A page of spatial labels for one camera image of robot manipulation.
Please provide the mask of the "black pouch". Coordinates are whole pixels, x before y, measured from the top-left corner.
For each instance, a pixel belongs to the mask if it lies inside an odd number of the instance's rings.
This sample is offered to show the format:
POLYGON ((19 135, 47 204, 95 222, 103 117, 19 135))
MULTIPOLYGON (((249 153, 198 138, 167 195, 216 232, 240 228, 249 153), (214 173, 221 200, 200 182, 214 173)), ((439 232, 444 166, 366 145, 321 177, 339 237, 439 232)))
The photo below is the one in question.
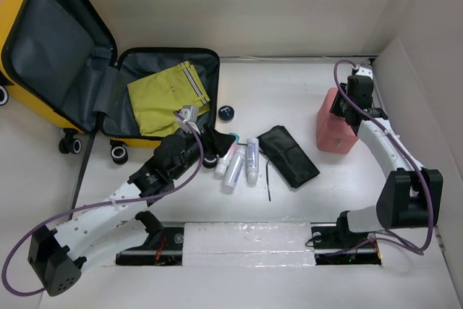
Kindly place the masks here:
POLYGON ((320 174, 319 169, 284 126, 272 127, 259 135, 258 140, 260 149, 291 188, 297 189, 320 174))

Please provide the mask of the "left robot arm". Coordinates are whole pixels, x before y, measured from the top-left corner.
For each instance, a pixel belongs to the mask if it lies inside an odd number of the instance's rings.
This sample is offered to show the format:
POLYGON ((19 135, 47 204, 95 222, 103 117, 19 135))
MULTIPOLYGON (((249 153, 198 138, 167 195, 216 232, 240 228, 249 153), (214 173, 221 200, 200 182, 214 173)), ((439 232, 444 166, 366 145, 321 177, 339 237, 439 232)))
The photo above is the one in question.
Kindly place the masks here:
POLYGON ((226 155, 233 134, 203 130, 165 137, 149 158, 119 189, 100 203, 75 211, 76 218, 53 229, 46 224, 31 234, 27 260, 49 296, 63 294, 83 271, 107 253, 136 245, 151 249, 161 241, 163 226, 149 208, 178 190, 175 180, 204 159, 226 155))

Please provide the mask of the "yellow hard-shell suitcase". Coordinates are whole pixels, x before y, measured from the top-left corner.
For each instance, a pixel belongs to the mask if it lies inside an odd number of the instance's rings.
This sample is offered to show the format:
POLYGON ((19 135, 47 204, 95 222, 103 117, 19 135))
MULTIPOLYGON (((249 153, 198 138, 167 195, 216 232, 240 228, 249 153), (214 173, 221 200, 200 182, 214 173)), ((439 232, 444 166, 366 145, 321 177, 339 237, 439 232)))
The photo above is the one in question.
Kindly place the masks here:
POLYGON ((111 158, 127 162, 130 147, 155 148, 140 133, 127 86, 191 64, 205 91, 198 127, 215 124, 220 59, 206 48, 141 47, 119 53, 89 0, 1 0, 1 102, 15 98, 61 128, 62 153, 79 153, 78 133, 103 133, 111 158))

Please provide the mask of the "pink teal-capped tube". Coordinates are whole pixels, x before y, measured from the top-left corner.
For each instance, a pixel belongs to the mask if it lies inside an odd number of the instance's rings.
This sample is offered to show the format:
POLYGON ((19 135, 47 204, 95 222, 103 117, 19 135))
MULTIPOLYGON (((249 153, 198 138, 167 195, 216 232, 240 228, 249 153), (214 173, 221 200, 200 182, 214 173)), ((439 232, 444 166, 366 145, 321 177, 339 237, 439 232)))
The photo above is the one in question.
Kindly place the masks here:
POLYGON ((226 152, 226 155, 224 157, 219 157, 218 158, 218 162, 216 164, 216 168, 215 168, 215 175, 218 176, 218 177, 223 177, 226 173, 226 170, 228 169, 230 163, 231 163, 231 160, 232 160, 232 157, 234 155, 234 153, 236 152, 237 150, 237 147, 238 147, 238 142, 239 142, 239 135, 236 134, 236 133, 230 133, 230 135, 233 135, 234 136, 234 142, 232 143, 232 145, 230 146, 230 148, 228 149, 228 151, 226 152))

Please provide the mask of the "dark blue round jar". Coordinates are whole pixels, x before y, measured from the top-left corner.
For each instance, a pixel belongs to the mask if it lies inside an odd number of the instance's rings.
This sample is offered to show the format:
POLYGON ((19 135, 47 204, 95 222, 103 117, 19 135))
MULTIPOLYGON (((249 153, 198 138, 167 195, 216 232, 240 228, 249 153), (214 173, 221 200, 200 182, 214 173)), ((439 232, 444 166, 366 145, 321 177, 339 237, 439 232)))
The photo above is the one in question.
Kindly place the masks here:
POLYGON ((218 109, 218 118, 222 122, 231 122, 235 118, 235 110, 232 106, 225 105, 218 109))

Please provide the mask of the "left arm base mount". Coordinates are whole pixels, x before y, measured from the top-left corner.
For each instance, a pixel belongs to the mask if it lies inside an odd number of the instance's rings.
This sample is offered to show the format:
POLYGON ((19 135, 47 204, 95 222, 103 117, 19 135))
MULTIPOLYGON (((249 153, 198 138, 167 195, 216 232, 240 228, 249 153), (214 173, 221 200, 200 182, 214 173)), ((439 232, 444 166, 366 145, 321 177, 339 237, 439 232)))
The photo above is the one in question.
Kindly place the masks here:
POLYGON ((185 223, 162 224, 150 211, 135 216, 143 224, 143 243, 116 254, 118 266, 181 266, 185 223))

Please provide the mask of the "white bottle blue print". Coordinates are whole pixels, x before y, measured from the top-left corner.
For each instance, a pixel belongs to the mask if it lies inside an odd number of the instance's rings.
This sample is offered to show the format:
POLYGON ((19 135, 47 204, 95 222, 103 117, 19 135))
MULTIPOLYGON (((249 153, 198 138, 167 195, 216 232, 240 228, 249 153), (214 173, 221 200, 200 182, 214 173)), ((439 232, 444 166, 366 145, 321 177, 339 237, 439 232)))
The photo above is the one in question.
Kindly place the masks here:
POLYGON ((255 137, 247 139, 246 174, 247 182, 256 185, 259 173, 259 140, 255 137))

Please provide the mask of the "yellow-green shorts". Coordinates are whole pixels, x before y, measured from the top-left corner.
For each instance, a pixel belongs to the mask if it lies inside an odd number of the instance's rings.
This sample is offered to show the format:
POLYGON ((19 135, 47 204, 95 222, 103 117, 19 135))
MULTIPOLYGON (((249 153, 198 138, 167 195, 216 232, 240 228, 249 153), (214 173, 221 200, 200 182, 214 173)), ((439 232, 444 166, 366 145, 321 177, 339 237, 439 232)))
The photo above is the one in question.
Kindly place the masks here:
POLYGON ((179 125, 174 112, 183 106, 197 107, 199 115, 210 110, 211 99, 189 61, 131 82, 127 90, 144 137, 166 137, 176 132, 179 125))

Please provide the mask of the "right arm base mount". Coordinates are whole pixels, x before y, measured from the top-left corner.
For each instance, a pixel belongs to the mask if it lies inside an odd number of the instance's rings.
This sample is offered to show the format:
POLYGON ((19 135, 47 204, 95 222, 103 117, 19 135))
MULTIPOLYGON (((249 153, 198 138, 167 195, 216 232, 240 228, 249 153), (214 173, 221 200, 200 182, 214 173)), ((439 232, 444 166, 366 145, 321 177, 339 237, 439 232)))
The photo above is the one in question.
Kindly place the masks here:
POLYGON ((314 252, 317 266, 380 266, 381 256, 376 242, 366 243, 367 232, 351 232, 347 212, 341 212, 335 224, 313 224, 312 236, 305 243, 314 252))

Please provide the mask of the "pink cosmetic case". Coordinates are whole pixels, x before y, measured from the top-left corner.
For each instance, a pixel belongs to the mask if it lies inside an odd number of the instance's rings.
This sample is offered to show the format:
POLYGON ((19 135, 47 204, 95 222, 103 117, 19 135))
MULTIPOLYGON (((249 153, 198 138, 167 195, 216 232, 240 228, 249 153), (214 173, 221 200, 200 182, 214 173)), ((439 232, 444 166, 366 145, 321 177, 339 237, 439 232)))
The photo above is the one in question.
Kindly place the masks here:
POLYGON ((341 117, 331 113, 337 88, 330 88, 317 114, 316 145, 319 150, 347 154, 358 138, 352 128, 341 117))

